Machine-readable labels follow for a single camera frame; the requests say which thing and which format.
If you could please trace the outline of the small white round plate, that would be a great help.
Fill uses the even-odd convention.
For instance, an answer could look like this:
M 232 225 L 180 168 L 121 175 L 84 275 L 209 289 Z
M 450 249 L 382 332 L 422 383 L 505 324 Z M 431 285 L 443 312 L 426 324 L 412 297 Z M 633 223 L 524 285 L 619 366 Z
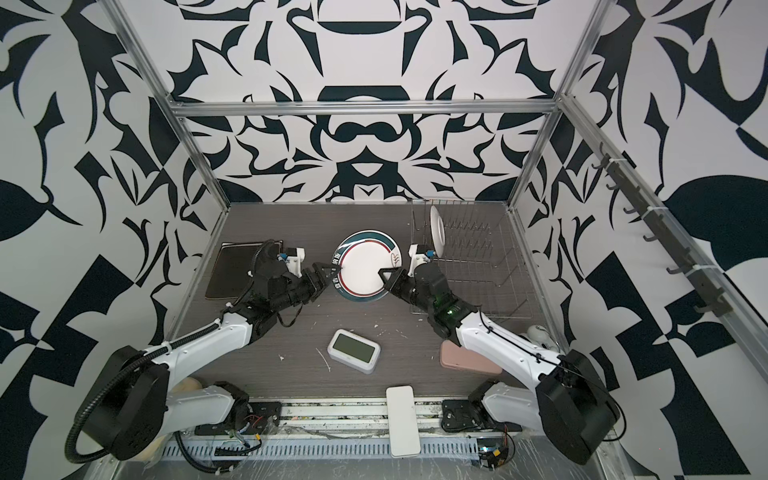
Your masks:
M 346 300 L 368 303 L 387 295 L 380 269 L 402 266 L 395 240 L 378 230 L 362 230 L 348 236 L 336 248 L 332 264 L 339 268 L 333 279 L 337 293 Z

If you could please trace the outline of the black square plate gold rim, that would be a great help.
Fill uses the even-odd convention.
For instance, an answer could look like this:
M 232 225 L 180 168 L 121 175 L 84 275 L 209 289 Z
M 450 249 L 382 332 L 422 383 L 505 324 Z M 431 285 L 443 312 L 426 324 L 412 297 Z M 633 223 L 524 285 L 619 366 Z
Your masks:
M 206 287 L 205 298 L 208 300 L 235 299 L 248 287 L 252 278 L 253 259 L 263 243 L 225 243 L 214 262 L 210 280 Z

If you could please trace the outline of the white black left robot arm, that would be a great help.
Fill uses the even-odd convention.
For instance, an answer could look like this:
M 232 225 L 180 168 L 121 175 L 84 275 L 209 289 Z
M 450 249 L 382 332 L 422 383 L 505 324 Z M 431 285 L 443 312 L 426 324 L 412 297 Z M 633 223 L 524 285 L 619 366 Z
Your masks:
M 178 392 L 176 386 L 213 361 L 263 338 L 288 308 L 301 309 L 331 285 L 340 268 L 303 267 L 301 248 L 283 251 L 263 242 L 248 268 L 248 281 L 211 323 L 144 350 L 130 346 L 107 360 L 77 409 L 64 443 L 72 464 L 112 456 L 128 460 L 156 438 L 204 424 L 239 429 L 247 395 L 228 383 Z

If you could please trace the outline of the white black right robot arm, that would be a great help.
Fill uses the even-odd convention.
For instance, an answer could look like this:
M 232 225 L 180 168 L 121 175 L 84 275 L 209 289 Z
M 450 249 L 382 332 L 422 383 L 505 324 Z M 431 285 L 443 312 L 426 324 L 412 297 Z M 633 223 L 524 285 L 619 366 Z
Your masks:
M 499 423 L 539 430 L 572 462 L 586 464 L 623 416 L 589 359 L 576 350 L 566 354 L 540 347 L 496 324 L 454 294 L 435 263 L 407 269 L 382 268 L 384 288 L 427 314 L 442 339 L 477 353 L 511 374 L 528 389 L 500 392 L 490 387 L 481 410 Z

